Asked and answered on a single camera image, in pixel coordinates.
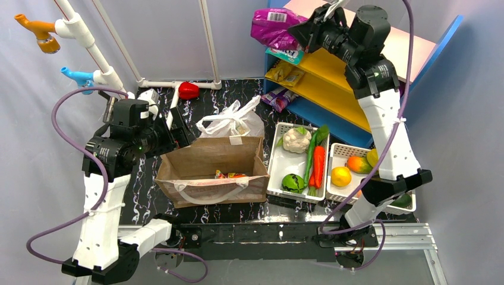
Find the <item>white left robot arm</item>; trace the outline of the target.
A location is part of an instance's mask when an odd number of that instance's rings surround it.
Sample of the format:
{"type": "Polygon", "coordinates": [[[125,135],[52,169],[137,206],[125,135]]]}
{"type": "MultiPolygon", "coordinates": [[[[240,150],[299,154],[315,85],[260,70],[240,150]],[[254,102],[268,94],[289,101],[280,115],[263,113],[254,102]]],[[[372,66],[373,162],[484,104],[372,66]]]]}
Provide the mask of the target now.
{"type": "Polygon", "coordinates": [[[179,109],[172,107],[170,114],[167,122],[153,99],[123,99],[110,105],[108,121],[85,145],[84,219],[77,249],[63,263],[63,273],[89,276],[97,284],[121,283],[134,275],[146,253],[175,236],[164,214],[118,236],[124,192],[140,158],[166,154],[195,140],[179,109]]]}

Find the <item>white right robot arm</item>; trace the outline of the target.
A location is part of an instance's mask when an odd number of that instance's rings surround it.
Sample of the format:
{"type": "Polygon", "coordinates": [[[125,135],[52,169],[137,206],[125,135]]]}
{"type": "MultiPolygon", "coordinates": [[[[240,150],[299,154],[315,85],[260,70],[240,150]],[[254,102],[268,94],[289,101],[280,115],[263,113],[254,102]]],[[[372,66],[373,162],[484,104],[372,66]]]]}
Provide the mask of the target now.
{"type": "Polygon", "coordinates": [[[368,227],[393,200],[432,181],[408,138],[403,112],[408,98],[400,92],[396,69],[382,51],[391,26],[375,5],[358,9],[351,24],[342,1],[315,9],[288,33],[307,53],[324,49],[345,63],[345,78],[363,110],[379,160],[357,186],[361,196],[339,221],[337,235],[368,227]]]}

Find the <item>purple snack bag top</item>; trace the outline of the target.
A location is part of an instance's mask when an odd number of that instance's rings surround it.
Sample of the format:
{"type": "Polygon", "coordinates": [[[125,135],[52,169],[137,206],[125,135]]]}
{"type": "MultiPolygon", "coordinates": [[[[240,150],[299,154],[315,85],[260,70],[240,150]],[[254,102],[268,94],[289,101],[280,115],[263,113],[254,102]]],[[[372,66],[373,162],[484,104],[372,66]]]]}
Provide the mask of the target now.
{"type": "Polygon", "coordinates": [[[297,50],[300,45],[287,30],[307,20],[286,8],[258,9],[251,21],[250,36],[268,48],[297,50]]]}

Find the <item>orange snack bag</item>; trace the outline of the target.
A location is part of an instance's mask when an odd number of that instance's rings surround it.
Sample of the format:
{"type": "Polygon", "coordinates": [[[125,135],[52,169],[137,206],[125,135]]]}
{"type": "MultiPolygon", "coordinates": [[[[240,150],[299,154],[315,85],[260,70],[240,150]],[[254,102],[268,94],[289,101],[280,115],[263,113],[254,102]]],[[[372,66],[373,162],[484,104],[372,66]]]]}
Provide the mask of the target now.
{"type": "Polygon", "coordinates": [[[228,172],[223,173],[220,170],[216,170],[215,179],[232,179],[232,178],[243,178],[247,177],[244,173],[228,172]]]}

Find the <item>white plastic grocery bag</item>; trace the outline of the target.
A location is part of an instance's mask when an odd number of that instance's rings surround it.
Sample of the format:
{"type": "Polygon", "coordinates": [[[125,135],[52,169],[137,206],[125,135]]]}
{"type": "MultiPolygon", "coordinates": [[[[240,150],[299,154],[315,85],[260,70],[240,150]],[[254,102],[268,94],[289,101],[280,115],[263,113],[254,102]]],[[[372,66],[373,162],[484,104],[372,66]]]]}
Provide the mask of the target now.
{"type": "Polygon", "coordinates": [[[264,137],[264,122],[256,113],[261,96],[254,96],[245,105],[239,100],[217,115],[209,115],[196,123],[201,138],[264,137]]]}

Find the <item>brown paper bag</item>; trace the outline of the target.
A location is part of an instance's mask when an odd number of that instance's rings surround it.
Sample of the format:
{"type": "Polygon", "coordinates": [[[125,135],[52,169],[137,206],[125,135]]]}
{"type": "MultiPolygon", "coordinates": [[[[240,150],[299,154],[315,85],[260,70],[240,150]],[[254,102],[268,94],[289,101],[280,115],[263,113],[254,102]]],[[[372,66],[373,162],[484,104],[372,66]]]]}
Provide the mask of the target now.
{"type": "Polygon", "coordinates": [[[263,163],[263,137],[198,138],[162,155],[156,183],[175,208],[264,202],[270,176],[263,163]],[[215,179],[216,170],[247,177],[215,179]]]}

